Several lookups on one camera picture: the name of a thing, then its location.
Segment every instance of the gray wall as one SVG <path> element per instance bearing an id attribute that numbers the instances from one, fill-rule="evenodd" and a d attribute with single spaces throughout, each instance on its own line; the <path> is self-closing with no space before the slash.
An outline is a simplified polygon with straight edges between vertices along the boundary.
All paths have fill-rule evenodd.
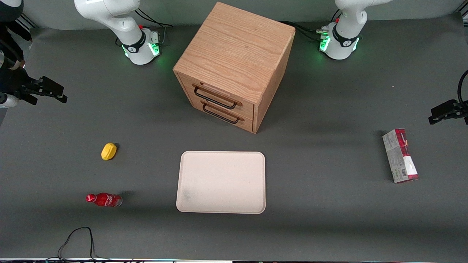
<path id="1" fill-rule="evenodd" d="M 333 0 L 221 0 L 274 20 L 324 21 L 336 11 Z M 216 0 L 142 0 L 140 8 L 154 19 L 174 25 L 201 24 Z M 463 0 L 394 0 L 367 9 L 370 20 L 433 18 L 452 13 Z M 84 19 L 73 0 L 25 0 L 24 12 L 41 27 L 99 29 L 104 26 Z M 149 25 L 135 13 L 138 23 Z"/>

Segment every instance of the drawer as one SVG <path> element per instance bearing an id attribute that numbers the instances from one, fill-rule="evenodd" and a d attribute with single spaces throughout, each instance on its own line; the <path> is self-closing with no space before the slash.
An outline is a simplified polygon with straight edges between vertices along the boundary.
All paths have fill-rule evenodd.
<path id="1" fill-rule="evenodd" d="M 199 82 L 198 80 L 184 74 L 179 74 L 179 77 L 185 92 L 193 103 L 199 100 L 204 100 L 217 105 L 218 108 L 221 108 L 226 112 L 233 113 L 236 116 L 253 119 L 253 104 L 241 100 L 234 100 L 226 95 L 222 95 L 219 92 L 216 92 L 214 88 L 210 87 L 210 85 Z"/>
<path id="2" fill-rule="evenodd" d="M 245 118 L 242 116 L 237 116 L 227 110 L 220 108 L 219 106 L 212 104 L 210 102 L 206 102 L 204 100 L 197 100 L 194 101 L 193 107 L 201 110 L 207 114 L 212 115 L 220 120 L 223 120 L 227 123 L 230 123 L 234 126 L 237 126 L 241 129 L 244 129 L 248 132 L 252 132 L 253 121 L 252 119 Z"/>

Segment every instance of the black metal handle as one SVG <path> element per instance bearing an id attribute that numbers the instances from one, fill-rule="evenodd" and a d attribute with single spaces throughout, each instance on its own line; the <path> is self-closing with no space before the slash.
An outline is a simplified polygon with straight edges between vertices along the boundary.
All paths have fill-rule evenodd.
<path id="1" fill-rule="evenodd" d="M 221 106 L 221 107 L 223 107 L 223 108 L 226 108 L 226 109 L 228 109 L 228 110 L 234 109 L 234 107 L 237 105 L 237 102 L 234 102 L 234 104 L 233 104 L 232 106 L 227 106 L 227 105 L 222 104 L 222 103 L 220 103 L 220 102 L 217 102 L 217 101 L 215 101 L 215 100 L 213 100 L 213 99 L 210 99 L 210 98 L 208 98 L 207 96 L 203 96 L 203 95 L 197 93 L 197 90 L 199 90 L 199 88 L 198 88 L 198 87 L 195 87 L 195 90 L 194 90 L 193 92 L 194 92 L 195 95 L 197 95 L 198 97 L 203 98 L 203 99 L 206 99 L 207 101 L 212 102 L 212 103 L 214 103 L 214 104 L 216 104 L 216 105 L 219 105 L 219 106 Z"/>
<path id="2" fill-rule="evenodd" d="M 230 120 L 230 119 L 228 119 L 228 118 L 224 118 L 223 116 L 221 116 L 221 115 L 219 115 L 219 114 L 216 114 L 216 113 L 214 113 L 214 112 L 212 112 L 212 111 L 209 111 L 209 110 L 207 110 L 207 109 L 205 109 L 205 108 L 206 108 L 206 103 L 203 103 L 203 111 L 205 111 L 206 113 L 208 113 L 208 114 L 210 114 L 210 115 L 213 115 L 213 116 L 215 116 L 215 117 L 218 117 L 218 118 L 222 119 L 223 121 L 227 121 L 227 122 L 229 122 L 230 124 L 236 124 L 236 123 L 238 123 L 239 120 L 241 119 L 241 118 L 237 117 L 237 119 L 236 119 L 235 121 L 232 121 L 232 120 Z"/>

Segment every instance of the red bottle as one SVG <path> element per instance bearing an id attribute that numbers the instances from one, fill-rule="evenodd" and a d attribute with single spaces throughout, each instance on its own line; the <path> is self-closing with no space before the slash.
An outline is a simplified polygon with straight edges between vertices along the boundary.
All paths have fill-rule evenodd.
<path id="1" fill-rule="evenodd" d="M 108 193 L 100 193 L 97 195 L 89 194 L 86 196 L 86 201 L 95 203 L 97 206 L 118 207 L 122 204 L 122 197 L 120 195 Z"/>

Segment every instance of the box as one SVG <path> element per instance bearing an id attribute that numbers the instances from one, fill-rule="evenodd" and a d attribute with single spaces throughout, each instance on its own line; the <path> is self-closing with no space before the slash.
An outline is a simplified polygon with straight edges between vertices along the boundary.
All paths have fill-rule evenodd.
<path id="1" fill-rule="evenodd" d="M 294 27 L 218 2 L 173 70 L 194 108 L 256 133 L 294 34 Z"/>
<path id="2" fill-rule="evenodd" d="M 419 179 L 413 160 L 408 152 L 405 129 L 395 129 L 383 136 L 393 181 L 404 183 Z"/>

